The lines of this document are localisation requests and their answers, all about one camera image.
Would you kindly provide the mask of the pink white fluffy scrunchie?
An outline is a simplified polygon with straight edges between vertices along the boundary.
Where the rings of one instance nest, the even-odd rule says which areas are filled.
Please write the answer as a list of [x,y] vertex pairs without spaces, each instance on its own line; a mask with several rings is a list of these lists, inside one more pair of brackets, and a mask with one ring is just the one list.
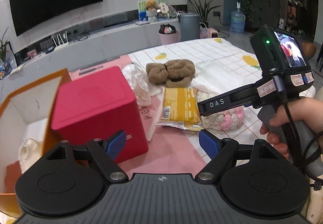
[[206,117],[201,117],[201,123],[205,129],[227,131],[240,127],[244,122],[244,118],[244,108],[236,107]]

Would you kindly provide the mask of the yellow snack packet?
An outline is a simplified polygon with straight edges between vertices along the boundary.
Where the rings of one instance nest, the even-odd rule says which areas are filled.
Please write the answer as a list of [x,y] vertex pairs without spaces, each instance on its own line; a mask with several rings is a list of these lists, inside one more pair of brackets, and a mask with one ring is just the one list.
[[200,131],[202,124],[197,105],[197,90],[193,88],[165,88],[155,125]]

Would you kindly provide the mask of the white tissue wad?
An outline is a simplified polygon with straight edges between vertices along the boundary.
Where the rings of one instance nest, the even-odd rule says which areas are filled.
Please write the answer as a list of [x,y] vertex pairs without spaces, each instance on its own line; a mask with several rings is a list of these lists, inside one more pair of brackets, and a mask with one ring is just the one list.
[[227,90],[214,86],[206,80],[193,79],[191,81],[191,87],[197,90],[198,101],[203,101],[227,92]]

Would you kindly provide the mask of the brown plush slippers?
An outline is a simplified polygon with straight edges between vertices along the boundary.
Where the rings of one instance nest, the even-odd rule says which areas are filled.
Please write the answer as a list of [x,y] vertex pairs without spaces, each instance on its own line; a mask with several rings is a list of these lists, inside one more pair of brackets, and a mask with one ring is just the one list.
[[146,72],[149,82],[167,88],[186,88],[195,77],[195,65],[187,59],[170,60],[162,63],[148,63]]

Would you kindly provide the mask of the red Wonderlab box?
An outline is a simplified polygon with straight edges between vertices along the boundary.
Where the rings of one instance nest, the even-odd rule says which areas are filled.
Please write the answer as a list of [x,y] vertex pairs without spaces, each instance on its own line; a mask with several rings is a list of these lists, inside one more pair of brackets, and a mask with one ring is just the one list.
[[61,85],[51,128],[73,145],[124,131],[125,146],[116,157],[117,163],[148,151],[136,96],[118,66]]

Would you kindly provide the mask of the pink paper placemat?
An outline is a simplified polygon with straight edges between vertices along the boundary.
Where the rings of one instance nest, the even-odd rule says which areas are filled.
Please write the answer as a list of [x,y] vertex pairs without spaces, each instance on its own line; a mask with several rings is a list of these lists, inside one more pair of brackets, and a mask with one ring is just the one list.
[[160,127],[147,143],[145,154],[121,162],[121,167],[129,174],[190,172],[195,175],[210,160],[199,146],[195,133]]

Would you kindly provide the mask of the blue water bottle jug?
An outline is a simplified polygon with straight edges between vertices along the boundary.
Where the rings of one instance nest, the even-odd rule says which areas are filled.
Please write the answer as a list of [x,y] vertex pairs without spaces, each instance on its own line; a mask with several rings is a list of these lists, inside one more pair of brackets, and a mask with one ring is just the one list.
[[237,2],[236,10],[231,13],[230,32],[244,33],[246,16],[240,10],[241,4]]

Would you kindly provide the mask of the small pink heater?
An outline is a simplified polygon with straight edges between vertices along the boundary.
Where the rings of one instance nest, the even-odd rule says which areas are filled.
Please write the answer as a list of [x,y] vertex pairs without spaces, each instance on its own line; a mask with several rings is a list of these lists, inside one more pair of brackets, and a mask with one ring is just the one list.
[[207,27],[205,23],[200,23],[200,38],[218,38],[218,31],[212,27]]

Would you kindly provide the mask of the clear plastic bag bundle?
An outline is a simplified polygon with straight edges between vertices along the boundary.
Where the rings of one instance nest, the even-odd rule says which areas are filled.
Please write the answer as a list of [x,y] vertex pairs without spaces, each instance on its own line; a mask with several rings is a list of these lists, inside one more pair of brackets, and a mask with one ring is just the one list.
[[122,74],[134,92],[138,106],[150,106],[152,98],[149,92],[147,73],[144,68],[137,63],[130,63],[122,68]]

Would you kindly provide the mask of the orange cardboard box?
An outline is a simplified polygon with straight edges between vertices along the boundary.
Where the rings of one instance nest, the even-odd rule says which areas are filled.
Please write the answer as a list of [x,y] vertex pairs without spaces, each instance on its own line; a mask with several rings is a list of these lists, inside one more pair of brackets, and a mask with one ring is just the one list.
[[19,149],[27,139],[35,140],[33,153],[41,157],[61,136],[51,129],[56,94],[71,81],[67,69],[42,77],[10,93],[1,104],[1,213],[20,217],[14,187],[22,169]]

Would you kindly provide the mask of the tall leafy floor plant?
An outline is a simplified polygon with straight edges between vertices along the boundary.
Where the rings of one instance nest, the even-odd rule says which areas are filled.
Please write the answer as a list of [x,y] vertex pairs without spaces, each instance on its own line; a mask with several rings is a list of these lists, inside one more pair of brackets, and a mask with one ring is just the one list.
[[193,6],[194,12],[199,15],[200,23],[209,26],[209,14],[221,5],[212,5],[215,0],[187,0]]

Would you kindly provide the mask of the grey-blue trash can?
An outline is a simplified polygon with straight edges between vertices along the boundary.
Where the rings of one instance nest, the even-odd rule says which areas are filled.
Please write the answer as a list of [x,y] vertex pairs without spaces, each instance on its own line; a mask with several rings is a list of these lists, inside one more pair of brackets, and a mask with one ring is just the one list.
[[200,17],[196,13],[181,13],[178,16],[180,23],[181,41],[190,41],[200,38]]

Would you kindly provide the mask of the grey TV console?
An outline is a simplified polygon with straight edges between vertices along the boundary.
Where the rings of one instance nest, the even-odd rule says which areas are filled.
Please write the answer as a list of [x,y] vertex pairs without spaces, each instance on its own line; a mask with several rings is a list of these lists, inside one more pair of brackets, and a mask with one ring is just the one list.
[[84,41],[71,41],[68,46],[58,51],[28,61],[20,71],[2,79],[2,97],[64,68],[74,71],[104,59],[159,46],[161,24],[170,24],[180,29],[177,19],[143,26],[133,23],[91,34]]

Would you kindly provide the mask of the pink waste bin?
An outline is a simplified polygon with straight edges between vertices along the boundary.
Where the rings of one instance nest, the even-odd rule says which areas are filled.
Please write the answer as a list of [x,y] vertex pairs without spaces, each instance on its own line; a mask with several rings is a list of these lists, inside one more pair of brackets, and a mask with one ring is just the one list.
[[159,36],[162,45],[177,43],[179,40],[179,32],[170,24],[160,25]]

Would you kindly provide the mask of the white wifi router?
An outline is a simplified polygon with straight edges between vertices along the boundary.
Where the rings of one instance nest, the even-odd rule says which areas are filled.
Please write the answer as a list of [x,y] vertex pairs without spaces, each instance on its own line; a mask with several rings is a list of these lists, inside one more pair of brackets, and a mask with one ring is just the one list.
[[55,50],[62,49],[69,45],[67,31],[51,35],[51,40],[54,42]]

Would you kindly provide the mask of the potted green plant left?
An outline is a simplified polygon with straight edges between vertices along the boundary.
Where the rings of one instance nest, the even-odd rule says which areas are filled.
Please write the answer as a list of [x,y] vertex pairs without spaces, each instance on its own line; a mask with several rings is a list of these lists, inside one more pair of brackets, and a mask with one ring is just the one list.
[[12,70],[18,67],[12,50],[11,43],[9,40],[5,38],[7,31],[8,31],[8,28],[6,28],[6,30],[1,36],[1,51],[0,51],[1,79],[10,75]]

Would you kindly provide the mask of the teddy bear on console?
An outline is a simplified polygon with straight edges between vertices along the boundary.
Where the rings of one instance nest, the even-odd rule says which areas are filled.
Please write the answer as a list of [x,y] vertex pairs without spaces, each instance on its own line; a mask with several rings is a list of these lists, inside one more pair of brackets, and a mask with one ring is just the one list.
[[146,1],[146,15],[149,22],[157,21],[157,9],[156,9],[156,1],[148,0]]

